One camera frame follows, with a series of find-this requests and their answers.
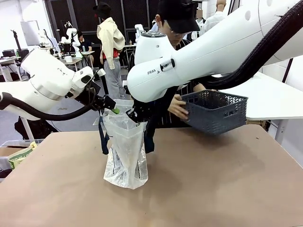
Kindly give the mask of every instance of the man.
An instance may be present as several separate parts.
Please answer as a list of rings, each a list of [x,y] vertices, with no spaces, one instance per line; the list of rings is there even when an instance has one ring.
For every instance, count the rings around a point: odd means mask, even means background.
[[[88,40],[88,39],[84,39],[83,38],[83,33],[82,32],[78,32],[78,36],[79,36],[79,41],[80,41],[80,51],[92,51],[93,48],[91,46],[91,41]],[[93,55],[90,55],[90,58],[91,58],[91,62],[94,64],[94,56]]]
[[[124,89],[121,80],[119,53],[125,46],[125,38],[111,18],[111,7],[104,2],[95,6],[94,11],[101,18],[97,37],[102,42],[100,61],[104,64],[105,79],[108,94],[112,99],[124,99]]]
[[[203,31],[203,27],[204,27],[205,21],[206,20],[203,17],[202,18],[198,18],[196,20],[196,22],[197,22],[197,24],[198,24],[198,26],[200,28],[200,31],[198,31],[198,32],[192,32],[192,34],[191,34],[192,41],[195,41],[197,38],[199,38],[202,35],[202,31]]]
[[[156,22],[158,31],[167,35],[170,44],[179,50],[190,43],[182,39],[192,31],[200,31],[195,20],[196,6],[191,1],[186,0],[160,0]],[[134,54],[130,59],[129,70],[134,66]],[[202,84],[191,81],[177,91],[168,111],[159,119],[157,128],[180,128],[188,127],[181,120],[186,120],[188,112],[183,108],[186,103],[181,100],[181,95],[205,90]]]
[[[217,0],[217,11],[211,17],[209,17],[204,24],[202,34],[212,29],[218,23],[223,21],[226,18],[226,15],[223,13],[223,10],[226,6],[226,0]]]

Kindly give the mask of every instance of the white table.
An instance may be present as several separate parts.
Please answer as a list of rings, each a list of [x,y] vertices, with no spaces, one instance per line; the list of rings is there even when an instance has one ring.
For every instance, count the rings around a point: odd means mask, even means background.
[[[85,52],[81,52],[83,56],[89,56],[89,59],[90,59],[90,64],[91,64],[91,69],[93,70],[94,69],[94,66],[93,66],[93,62],[91,60],[91,57],[90,55],[94,53],[94,51],[85,51]]]
[[[12,57],[12,58],[8,58],[8,59],[0,60],[0,70],[1,70],[1,73],[2,73],[2,75],[4,77],[5,82],[9,82],[9,80],[5,77],[4,72],[2,70],[2,65],[1,64],[3,64],[3,65],[4,64],[13,64],[13,65],[15,65],[16,69],[17,69],[17,74],[18,74],[18,76],[20,78],[20,81],[22,81],[22,77],[20,75],[20,72],[18,71],[18,66],[16,64],[16,60],[19,59],[19,58],[20,57]]]
[[[222,92],[248,97],[248,120],[281,120],[276,141],[282,143],[289,119],[303,118],[303,92],[258,72],[247,82]]]
[[[72,62],[66,62],[65,59],[61,59],[60,61],[63,62],[64,65],[75,65],[75,69],[76,69],[76,72],[77,72],[78,71],[77,63],[82,61],[82,58],[73,58]]]
[[[129,59],[128,59],[128,52],[130,50],[135,50],[136,49],[137,44],[133,44],[133,45],[125,45],[125,52],[126,52],[126,58],[127,58],[127,65],[129,65]]]

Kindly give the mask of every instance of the gray pants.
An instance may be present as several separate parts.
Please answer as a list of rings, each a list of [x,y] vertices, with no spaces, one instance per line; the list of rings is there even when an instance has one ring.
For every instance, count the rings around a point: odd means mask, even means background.
[[[121,66],[119,60],[114,60],[115,69],[111,70],[107,61],[104,62],[105,80],[109,97],[124,99],[124,88],[121,80]]]

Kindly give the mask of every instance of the plastic basket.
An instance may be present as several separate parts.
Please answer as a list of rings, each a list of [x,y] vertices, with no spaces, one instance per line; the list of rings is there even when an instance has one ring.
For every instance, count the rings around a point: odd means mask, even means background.
[[[44,139],[40,139],[40,140],[9,140],[9,141],[6,141],[5,143],[3,143],[2,145],[0,145],[0,148],[1,147],[7,147],[7,146],[15,146],[15,147],[29,147],[29,145],[32,143],[32,142],[36,142],[36,144],[40,144],[43,142]]]
[[[187,102],[190,126],[210,135],[219,135],[246,123],[247,97],[211,90],[182,96]]]

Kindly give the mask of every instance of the hand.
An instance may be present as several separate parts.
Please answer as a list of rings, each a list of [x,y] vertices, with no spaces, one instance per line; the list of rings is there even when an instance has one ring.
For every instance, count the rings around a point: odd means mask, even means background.
[[[181,118],[182,120],[187,120],[188,111],[182,108],[182,105],[186,105],[186,102],[182,101],[180,95],[175,95],[170,103],[168,111]]]

